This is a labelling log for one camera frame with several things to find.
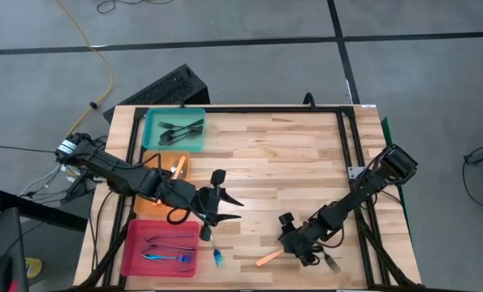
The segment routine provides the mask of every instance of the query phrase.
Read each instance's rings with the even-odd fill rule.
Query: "cable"
[[[106,201],[108,200],[108,198],[110,197],[110,195],[113,193],[113,191],[110,191],[106,197],[104,198],[104,200],[102,201],[102,204],[101,204],[101,207],[98,209],[98,213],[97,213],[97,224],[95,226],[95,242],[93,244],[93,260],[92,260],[92,268],[93,266],[98,266],[98,256],[97,256],[97,241],[98,241],[98,225],[101,221],[101,214],[102,214],[102,209],[104,209],[104,205],[106,204]]]
[[[483,203],[481,203],[480,201],[476,200],[476,198],[474,198],[472,196],[472,194],[470,193],[470,190],[468,189],[468,186],[467,186],[467,181],[465,179],[465,166],[467,165],[467,159],[469,157],[471,157],[472,155],[474,155],[475,152],[478,152],[479,150],[482,150],[483,149],[483,146],[479,147],[479,148],[476,148],[475,150],[473,150],[472,152],[470,152],[470,154],[468,154],[467,156],[464,157],[464,161],[463,161],[463,166],[461,168],[461,178],[463,179],[463,186],[465,187],[465,191],[467,192],[467,195],[470,197],[470,199],[472,199],[476,204],[480,205],[483,207]]]
[[[95,263],[98,262],[98,255],[97,255],[97,238],[95,237],[95,229],[93,228],[93,220],[92,220],[91,213],[88,216],[88,220],[89,220],[89,228],[92,231],[92,241],[93,241],[92,271],[94,271],[95,268],[97,267]]]
[[[388,193],[387,191],[380,191],[381,193],[383,193],[384,195],[388,196],[389,198],[391,198],[392,200],[396,201],[398,204],[402,204],[402,201],[400,199],[398,199],[397,197],[395,197],[394,195]]]
[[[327,247],[327,248],[337,248],[337,247],[340,247],[342,245],[342,243],[344,242],[344,224],[342,224],[342,228],[341,228],[341,231],[342,231],[342,236],[340,237],[340,241],[339,243],[331,246],[331,245],[328,245],[326,243],[321,243],[320,241],[317,241],[316,244],[320,245],[320,246],[323,246],[323,247]]]
[[[22,151],[31,151],[31,152],[42,152],[42,153],[55,153],[55,151],[31,149],[31,148],[21,148],[21,147],[14,147],[14,146],[2,146],[2,145],[0,145],[0,148],[22,150]]]
[[[86,35],[82,31],[82,29],[80,28],[79,24],[75,21],[75,19],[73,18],[73,16],[71,16],[70,12],[68,12],[68,10],[66,9],[66,7],[64,7],[64,5],[59,0],[55,0],[55,1],[61,7],[61,9],[63,9],[64,13],[66,13],[66,15],[71,19],[71,22],[73,22],[73,24],[75,25],[75,27],[79,30],[80,35],[84,38],[84,42],[86,43],[86,46],[88,47],[88,49],[91,50],[91,51],[93,51],[95,54],[97,54],[102,59],[102,61],[104,62],[104,65],[106,65],[106,69],[110,73],[110,85],[108,86],[108,88],[106,89],[106,91],[104,92],[104,94],[102,94],[94,102],[90,102],[90,106],[82,113],[82,115],[80,116],[80,118],[75,122],[75,124],[73,124],[73,126],[68,131],[67,135],[70,135],[77,128],[77,126],[79,126],[79,124],[82,122],[82,120],[84,119],[84,117],[86,116],[86,114],[88,114],[88,112],[91,109],[96,109],[97,106],[98,106],[98,104],[101,103],[101,102],[103,102],[110,95],[111,89],[113,88],[113,84],[114,84],[113,71],[111,70],[111,66],[107,62],[107,60],[104,58],[104,56],[102,56],[101,53],[99,53],[96,49],[94,49],[89,44],[88,38],[86,37]]]
[[[6,255],[10,249],[20,240],[22,239],[26,234],[29,234],[30,232],[34,231],[37,227],[45,224],[46,221],[43,221],[35,226],[33,226],[32,228],[30,228],[29,230],[27,230],[25,233],[21,234],[10,246],[8,246],[8,248],[6,249],[5,253],[3,253],[3,255]]]
[[[58,195],[58,194],[62,194],[63,192],[65,191],[68,191],[70,188],[65,188],[64,190],[61,190],[61,191],[52,191],[52,192],[49,192],[49,193],[40,193],[40,194],[34,194],[34,195]]]
[[[128,1],[124,1],[124,0],[105,0],[105,1],[101,2],[99,5],[97,5],[97,12],[100,13],[100,14],[110,13],[111,11],[115,10],[115,8],[117,8],[117,2],[122,3],[122,4],[127,4],[127,5],[135,5],[135,4],[140,4],[142,2],[145,2],[145,3],[148,3],[148,4],[155,4],[155,5],[164,5],[164,4],[169,4],[173,1],[174,0],[169,0],[169,1],[165,1],[165,2],[154,2],[153,0],[138,0],[136,2],[128,2]],[[104,5],[104,4],[107,4],[107,3],[112,3],[113,6],[107,11],[101,10],[101,6]]]
[[[60,171],[60,170],[61,170],[61,168],[59,167],[59,168],[58,168],[58,169],[55,171],[54,175],[53,175],[53,176],[52,176],[52,177],[51,177],[51,178],[50,178],[50,179],[49,179],[47,182],[45,182],[45,184],[44,184],[44,185],[43,185],[41,188],[39,188],[39,190],[36,190],[36,191],[34,191],[34,192],[33,192],[33,195],[35,195],[35,194],[36,194],[37,192],[39,192],[39,191],[44,190],[44,189],[45,189],[45,187],[48,187],[48,185],[49,185],[51,182],[53,182],[53,181],[54,181],[54,179],[57,177],[57,175],[59,174],[59,171]]]
[[[377,193],[373,194],[373,198],[374,198],[374,201],[372,202],[372,205],[374,206],[378,202],[378,194]],[[364,205],[362,204],[360,205],[360,207],[364,210],[367,210],[367,207],[364,207]]]
[[[36,180],[32,181],[31,183],[29,183],[29,184],[28,184],[28,185],[27,185],[27,186],[24,188],[24,190],[22,190],[22,191],[20,192],[19,196],[24,196],[24,195],[25,195],[25,192],[26,192],[26,191],[28,191],[28,189],[29,189],[29,188],[30,188],[30,187],[31,187],[31,186],[32,186],[34,183],[38,183],[38,182],[40,182],[40,181],[42,181],[42,180],[44,180],[44,179],[47,179],[47,178],[48,178],[50,175],[52,175],[53,173],[57,174],[57,173],[58,173],[58,171],[60,170],[60,168],[61,168],[61,166],[60,166],[60,165],[57,165],[57,166],[55,166],[55,168],[53,168],[53,169],[52,169],[52,170],[51,170],[51,171],[50,171],[50,172],[49,172],[47,175],[45,175],[44,177],[42,177],[42,178],[38,178],[38,179],[36,179]]]

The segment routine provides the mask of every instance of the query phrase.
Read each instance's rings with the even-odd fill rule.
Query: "metal bracket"
[[[348,167],[347,168],[347,175],[349,175],[350,179],[355,179],[364,170],[365,170],[365,167],[361,167],[361,166]]]
[[[353,109],[352,106],[341,106],[340,110],[342,110],[342,112],[346,114],[346,116],[348,116],[349,118],[355,117],[355,109]]]
[[[311,110],[315,110],[317,106],[315,105],[315,99],[313,98],[313,94],[308,92],[306,93],[306,97],[304,97],[303,105],[309,105]]]

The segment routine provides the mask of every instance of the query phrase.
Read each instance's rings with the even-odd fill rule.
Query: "wooden table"
[[[106,151],[122,159],[126,157],[134,111],[134,106],[118,106],[111,123]],[[374,107],[359,105],[355,105],[355,112],[365,160],[369,162],[386,146],[378,112]],[[135,159],[139,157],[143,128],[141,123]],[[323,204],[339,200],[349,192],[335,114],[207,114],[204,151],[192,153],[191,183],[197,187],[207,185],[215,169],[226,170],[223,186],[244,204],[244,207],[220,204],[220,213],[242,216],[213,229],[216,244],[225,258],[224,266],[216,268],[210,243],[200,242],[193,278],[128,277],[128,290],[365,288],[352,213],[345,221],[343,245],[328,250],[342,273],[334,274],[324,262],[302,267],[288,254],[261,268],[255,265],[257,259],[280,248],[276,240],[281,231],[278,216],[292,212],[298,224]],[[386,190],[398,195],[395,187]],[[96,190],[93,222],[107,193],[105,185]],[[110,243],[117,200],[118,196],[112,195],[103,209],[97,244],[99,257],[104,256]],[[385,196],[379,197],[375,207],[384,248],[409,278],[420,282],[402,207]],[[337,235],[330,243],[338,240]],[[369,249],[374,278],[379,283],[377,257],[371,246]],[[89,275],[92,253],[91,232],[87,228],[75,284]],[[115,259],[112,284],[119,278],[121,259],[122,249]]]

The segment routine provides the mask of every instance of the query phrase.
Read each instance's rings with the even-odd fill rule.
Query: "pink tray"
[[[148,276],[148,277],[192,277],[196,273],[197,247],[200,233],[200,225],[194,221],[187,221],[180,225],[171,225],[166,221],[135,219],[129,224],[127,231],[126,246],[122,256],[120,273],[124,276]],[[149,238],[154,235],[178,235],[192,234],[191,238],[157,238],[154,243],[165,243],[179,247],[192,247],[194,254],[187,252],[167,251],[153,248],[148,251],[150,254],[162,256],[192,255],[190,263],[180,263],[177,260],[164,260],[171,264],[160,263],[156,260],[145,259],[141,252],[148,246],[142,238]],[[179,272],[177,269],[192,268],[187,272]]]

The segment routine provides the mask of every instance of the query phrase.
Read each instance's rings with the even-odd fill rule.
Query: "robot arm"
[[[218,214],[221,200],[243,206],[231,198],[220,187],[225,178],[224,170],[215,170],[211,179],[213,187],[202,187],[199,191],[194,185],[181,179],[170,179],[172,173],[160,168],[151,169],[144,165],[130,165],[125,161],[100,150],[87,134],[69,135],[55,151],[57,161],[64,165],[84,166],[105,178],[110,189],[125,196],[139,195],[151,201],[161,200],[174,209],[186,210],[186,215],[179,221],[172,221],[170,213],[167,220],[179,224],[187,220],[190,212],[205,224],[201,230],[201,239],[208,241],[210,226],[220,221],[239,218],[237,215]]]
[[[279,241],[284,251],[299,258],[302,265],[315,262],[313,246],[317,240],[327,241],[343,226],[348,213],[359,208],[371,195],[389,185],[401,185],[416,172],[417,163],[400,147],[391,145],[376,156],[356,178],[353,191],[338,202],[322,206],[304,224],[295,228],[290,213],[279,217],[282,234]]]

